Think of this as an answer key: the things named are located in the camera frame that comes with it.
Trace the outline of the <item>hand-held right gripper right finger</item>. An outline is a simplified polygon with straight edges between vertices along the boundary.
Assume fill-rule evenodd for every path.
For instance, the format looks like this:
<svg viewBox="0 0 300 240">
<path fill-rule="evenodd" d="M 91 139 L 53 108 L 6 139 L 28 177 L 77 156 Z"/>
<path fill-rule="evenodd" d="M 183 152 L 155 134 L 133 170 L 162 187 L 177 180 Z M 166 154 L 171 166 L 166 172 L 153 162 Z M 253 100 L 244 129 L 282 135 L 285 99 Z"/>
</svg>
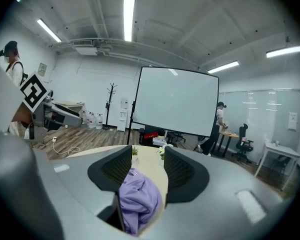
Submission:
<svg viewBox="0 0 300 240">
<path fill-rule="evenodd" d="M 290 200 L 234 163 L 168 147 L 163 237 L 263 237 Z"/>
</svg>

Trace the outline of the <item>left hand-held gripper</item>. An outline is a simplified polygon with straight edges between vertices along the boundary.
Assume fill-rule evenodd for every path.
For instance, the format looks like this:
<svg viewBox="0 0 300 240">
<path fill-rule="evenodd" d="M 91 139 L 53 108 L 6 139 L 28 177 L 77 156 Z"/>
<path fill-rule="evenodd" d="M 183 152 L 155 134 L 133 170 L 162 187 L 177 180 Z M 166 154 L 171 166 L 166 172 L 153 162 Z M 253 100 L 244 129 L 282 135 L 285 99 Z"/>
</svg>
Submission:
<svg viewBox="0 0 300 240">
<path fill-rule="evenodd" d="M 41 142 L 49 131 L 61 126 L 78 127 L 82 124 L 80 115 L 60 104 L 52 104 L 53 91 L 48 89 L 41 77 L 33 72 L 20 86 L 24 94 L 23 104 L 30 110 L 31 123 L 24 133 L 27 142 Z"/>
</svg>

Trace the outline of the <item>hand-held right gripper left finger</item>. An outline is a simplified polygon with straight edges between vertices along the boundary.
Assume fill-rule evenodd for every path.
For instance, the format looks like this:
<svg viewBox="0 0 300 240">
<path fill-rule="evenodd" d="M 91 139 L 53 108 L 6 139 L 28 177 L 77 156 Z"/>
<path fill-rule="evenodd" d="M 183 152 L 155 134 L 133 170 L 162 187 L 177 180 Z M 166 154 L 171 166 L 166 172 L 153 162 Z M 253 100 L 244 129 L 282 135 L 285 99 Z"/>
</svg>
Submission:
<svg viewBox="0 0 300 240">
<path fill-rule="evenodd" d="M 119 189 L 132 167 L 132 146 L 56 159 L 53 168 L 88 212 L 124 232 Z"/>
</svg>

